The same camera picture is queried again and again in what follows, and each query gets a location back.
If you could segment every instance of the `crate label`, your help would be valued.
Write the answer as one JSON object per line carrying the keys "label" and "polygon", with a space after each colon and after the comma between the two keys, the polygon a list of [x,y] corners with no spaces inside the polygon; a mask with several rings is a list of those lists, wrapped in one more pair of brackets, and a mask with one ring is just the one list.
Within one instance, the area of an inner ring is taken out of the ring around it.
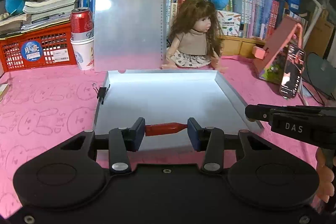
{"label": "crate label", "polygon": [[66,48],[52,51],[52,55],[54,62],[70,61],[68,49]]}
{"label": "crate label", "polygon": [[37,41],[25,42],[21,47],[21,55],[28,61],[37,61],[43,55],[41,44]]}

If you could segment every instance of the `beige sweater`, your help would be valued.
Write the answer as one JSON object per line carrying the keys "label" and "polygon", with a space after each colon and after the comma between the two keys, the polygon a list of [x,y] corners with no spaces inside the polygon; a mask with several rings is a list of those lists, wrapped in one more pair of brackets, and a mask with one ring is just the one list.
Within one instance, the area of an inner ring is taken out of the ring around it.
{"label": "beige sweater", "polygon": [[188,33],[176,35],[180,40],[178,50],[189,55],[206,55],[207,38],[206,33],[190,30]]}

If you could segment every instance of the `red plastic crate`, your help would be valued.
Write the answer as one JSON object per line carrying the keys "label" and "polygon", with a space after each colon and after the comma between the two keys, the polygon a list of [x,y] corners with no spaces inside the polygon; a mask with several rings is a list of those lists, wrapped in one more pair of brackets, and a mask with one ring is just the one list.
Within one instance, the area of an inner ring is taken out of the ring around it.
{"label": "red plastic crate", "polygon": [[[5,72],[39,67],[76,65],[76,58],[71,42],[70,23],[65,23],[42,30],[27,32],[16,37],[0,40],[0,60]],[[21,47],[30,40],[40,43],[43,55],[37,61],[27,61],[22,57]],[[69,61],[55,62],[53,50],[67,49]]]}

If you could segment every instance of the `floral skirt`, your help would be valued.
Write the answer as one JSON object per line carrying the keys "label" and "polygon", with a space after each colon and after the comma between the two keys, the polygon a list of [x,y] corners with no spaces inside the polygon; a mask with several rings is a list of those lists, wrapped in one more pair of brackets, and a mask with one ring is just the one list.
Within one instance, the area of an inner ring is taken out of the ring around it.
{"label": "floral skirt", "polygon": [[201,68],[211,63],[211,59],[207,55],[189,55],[179,52],[179,50],[176,50],[171,59],[178,67],[182,68]]}

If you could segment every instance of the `pink table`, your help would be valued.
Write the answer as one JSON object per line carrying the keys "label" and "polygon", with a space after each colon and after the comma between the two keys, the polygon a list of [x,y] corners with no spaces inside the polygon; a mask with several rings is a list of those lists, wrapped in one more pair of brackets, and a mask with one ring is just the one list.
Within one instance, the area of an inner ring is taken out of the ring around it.
{"label": "pink table", "polygon": [[[258,80],[252,64],[222,59],[228,67],[225,78],[248,104],[296,105],[297,97],[285,100],[277,95],[278,87]],[[85,129],[91,129],[97,105],[92,84],[102,85],[105,73],[80,71],[76,66],[39,68],[6,73],[0,83],[12,84],[0,103],[0,214],[8,217],[20,208],[12,179],[16,169]],[[316,166],[316,147],[272,133],[268,124],[261,136],[295,156]],[[226,167],[234,162],[226,151]],[[169,159],[155,159],[156,163],[198,162],[200,154],[172,155]]]}

